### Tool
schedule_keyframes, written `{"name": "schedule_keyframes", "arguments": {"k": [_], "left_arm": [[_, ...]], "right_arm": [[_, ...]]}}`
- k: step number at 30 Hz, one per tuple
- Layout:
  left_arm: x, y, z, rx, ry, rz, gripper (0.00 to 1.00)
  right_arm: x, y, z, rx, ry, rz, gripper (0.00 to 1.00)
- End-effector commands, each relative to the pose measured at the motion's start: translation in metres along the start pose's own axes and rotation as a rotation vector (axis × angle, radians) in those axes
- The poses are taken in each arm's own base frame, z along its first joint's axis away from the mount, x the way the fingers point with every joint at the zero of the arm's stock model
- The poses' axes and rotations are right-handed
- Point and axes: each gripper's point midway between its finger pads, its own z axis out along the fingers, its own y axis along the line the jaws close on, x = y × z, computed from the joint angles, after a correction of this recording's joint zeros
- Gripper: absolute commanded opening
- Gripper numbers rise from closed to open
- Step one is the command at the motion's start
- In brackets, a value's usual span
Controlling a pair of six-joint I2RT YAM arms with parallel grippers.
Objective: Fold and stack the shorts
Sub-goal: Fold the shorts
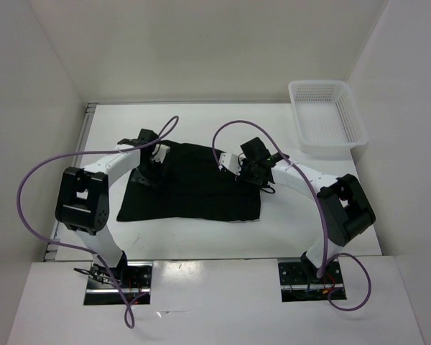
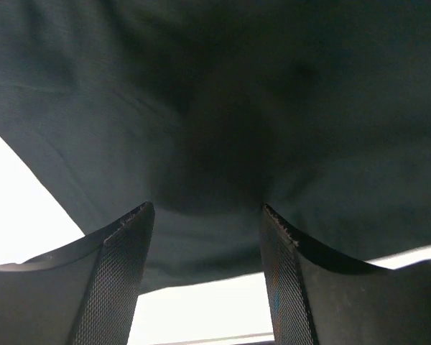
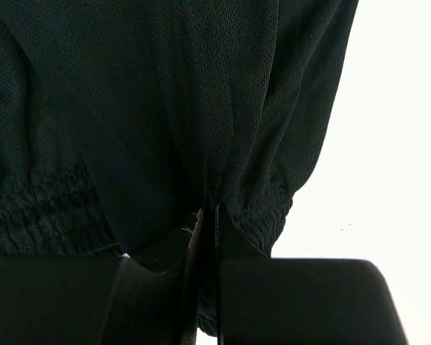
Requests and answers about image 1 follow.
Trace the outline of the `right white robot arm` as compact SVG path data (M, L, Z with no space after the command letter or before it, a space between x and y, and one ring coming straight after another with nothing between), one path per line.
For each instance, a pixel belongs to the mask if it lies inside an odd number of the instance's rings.
M327 175L288 162L286 155L271 154L258 137L242 144L241 151L244 158L237 162L236 176L242 181L260 187L268 183L286 186L318 202L325 229L300 257L300 272L306 281L319 281L336 255L375 222L375 213L357 177Z

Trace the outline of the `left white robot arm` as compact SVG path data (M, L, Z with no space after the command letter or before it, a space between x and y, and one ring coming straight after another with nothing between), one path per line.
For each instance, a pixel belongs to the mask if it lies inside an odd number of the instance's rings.
M158 142L158 135L143 129L134 139L122 139L116 149L83 167L68 167L62 174L56 219L81 239L92 254L93 275L103 275L111 286L121 287L132 276L126 253L108 228L109 189L124 175L133 181L156 187L171 148Z

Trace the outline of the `black shorts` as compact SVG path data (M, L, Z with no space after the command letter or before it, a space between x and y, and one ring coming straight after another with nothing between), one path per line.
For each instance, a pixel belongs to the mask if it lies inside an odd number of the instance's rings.
M168 218L211 221L256 221L261 215L261 188L216 167L209 147L162 142L170 148L159 165L155 186L129 176L118 222Z

